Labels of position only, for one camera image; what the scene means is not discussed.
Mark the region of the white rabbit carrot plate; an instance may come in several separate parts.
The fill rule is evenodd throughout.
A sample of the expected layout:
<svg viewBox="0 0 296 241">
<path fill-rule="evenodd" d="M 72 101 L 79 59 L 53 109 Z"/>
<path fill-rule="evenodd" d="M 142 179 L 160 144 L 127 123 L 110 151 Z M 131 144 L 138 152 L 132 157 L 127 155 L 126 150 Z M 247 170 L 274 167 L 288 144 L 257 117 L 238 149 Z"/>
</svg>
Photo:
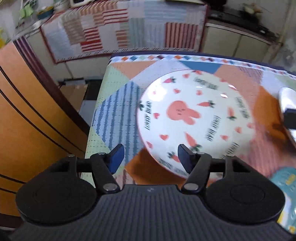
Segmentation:
<svg viewBox="0 0 296 241">
<path fill-rule="evenodd" d="M 149 154 L 171 173 L 186 178 L 178 146 L 214 158 L 246 158 L 255 127 L 237 88 L 213 74 L 179 70 L 152 82 L 142 94 L 137 127 Z"/>
</svg>

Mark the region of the white bowl black rim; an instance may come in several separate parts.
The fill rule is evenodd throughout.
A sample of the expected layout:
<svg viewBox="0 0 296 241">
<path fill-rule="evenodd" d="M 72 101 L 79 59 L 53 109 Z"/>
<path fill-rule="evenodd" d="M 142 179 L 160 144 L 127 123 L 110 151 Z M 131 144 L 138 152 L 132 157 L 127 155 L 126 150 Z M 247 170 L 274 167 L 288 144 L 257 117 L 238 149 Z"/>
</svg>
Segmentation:
<svg viewBox="0 0 296 241">
<path fill-rule="evenodd" d="M 295 147 L 295 90 L 282 87 L 278 92 L 278 105 L 282 125 Z"/>
</svg>

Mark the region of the colourful patchwork tablecloth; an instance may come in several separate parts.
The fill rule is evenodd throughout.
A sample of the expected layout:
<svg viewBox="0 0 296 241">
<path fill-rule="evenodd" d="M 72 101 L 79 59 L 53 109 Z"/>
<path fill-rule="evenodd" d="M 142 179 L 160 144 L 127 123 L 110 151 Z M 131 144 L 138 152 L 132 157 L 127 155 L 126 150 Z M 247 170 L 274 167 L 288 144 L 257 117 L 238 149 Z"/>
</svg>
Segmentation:
<svg viewBox="0 0 296 241">
<path fill-rule="evenodd" d="M 270 176 L 295 167 L 281 126 L 278 92 L 295 88 L 285 70 L 197 55 L 128 55 L 108 63 L 86 157 L 125 148 L 119 184 L 186 177 L 177 148 L 235 155 Z"/>
</svg>

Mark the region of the orange wooden chair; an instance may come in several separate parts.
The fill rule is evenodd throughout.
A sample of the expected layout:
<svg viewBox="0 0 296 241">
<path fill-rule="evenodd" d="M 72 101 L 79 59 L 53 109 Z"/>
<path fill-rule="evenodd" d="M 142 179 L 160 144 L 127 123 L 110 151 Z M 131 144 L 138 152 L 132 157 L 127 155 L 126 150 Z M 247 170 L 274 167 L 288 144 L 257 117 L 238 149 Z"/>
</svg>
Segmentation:
<svg viewBox="0 0 296 241">
<path fill-rule="evenodd" d="M 22 223 L 17 191 L 61 158 L 84 157 L 89 125 L 25 37 L 1 49 L 1 226 Z"/>
</svg>

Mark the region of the light blue patterned plate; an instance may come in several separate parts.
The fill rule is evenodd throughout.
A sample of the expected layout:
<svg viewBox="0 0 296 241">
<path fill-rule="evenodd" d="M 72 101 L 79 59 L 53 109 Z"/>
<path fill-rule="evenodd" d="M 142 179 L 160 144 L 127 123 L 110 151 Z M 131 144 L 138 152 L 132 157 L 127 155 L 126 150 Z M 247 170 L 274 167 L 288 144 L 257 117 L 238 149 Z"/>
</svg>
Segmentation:
<svg viewBox="0 0 296 241">
<path fill-rule="evenodd" d="M 289 233 L 295 235 L 296 228 L 296 169 L 284 167 L 276 171 L 270 178 L 285 196 L 285 205 L 277 220 Z"/>
</svg>

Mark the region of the striped patchwork counter cover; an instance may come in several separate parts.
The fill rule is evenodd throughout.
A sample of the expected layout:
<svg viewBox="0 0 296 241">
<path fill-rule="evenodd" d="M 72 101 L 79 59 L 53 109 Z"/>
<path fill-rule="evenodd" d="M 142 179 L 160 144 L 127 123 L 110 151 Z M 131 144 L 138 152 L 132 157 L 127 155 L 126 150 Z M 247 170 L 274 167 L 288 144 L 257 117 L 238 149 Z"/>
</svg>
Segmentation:
<svg viewBox="0 0 296 241">
<path fill-rule="evenodd" d="M 208 7 L 181 1 L 97 1 L 41 27 L 56 63 L 116 52 L 199 50 Z"/>
</svg>

